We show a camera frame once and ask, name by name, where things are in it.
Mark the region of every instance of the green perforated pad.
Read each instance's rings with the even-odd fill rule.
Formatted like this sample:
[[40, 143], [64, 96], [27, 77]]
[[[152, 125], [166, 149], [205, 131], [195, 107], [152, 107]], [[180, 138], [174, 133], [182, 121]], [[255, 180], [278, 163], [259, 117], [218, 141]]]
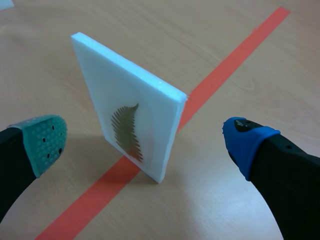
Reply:
[[19, 128], [34, 175], [39, 178], [62, 154], [67, 140], [66, 122], [58, 115], [28, 119], [9, 128]]

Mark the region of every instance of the red tape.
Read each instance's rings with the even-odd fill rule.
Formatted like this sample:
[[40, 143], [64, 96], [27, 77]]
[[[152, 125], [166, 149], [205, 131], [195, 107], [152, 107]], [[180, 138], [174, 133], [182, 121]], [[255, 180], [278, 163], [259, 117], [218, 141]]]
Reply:
[[[289, 10], [279, 7], [191, 92], [178, 131], [289, 14]], [[139, 172], [123, 156], [35, 240], [74, 239]]]

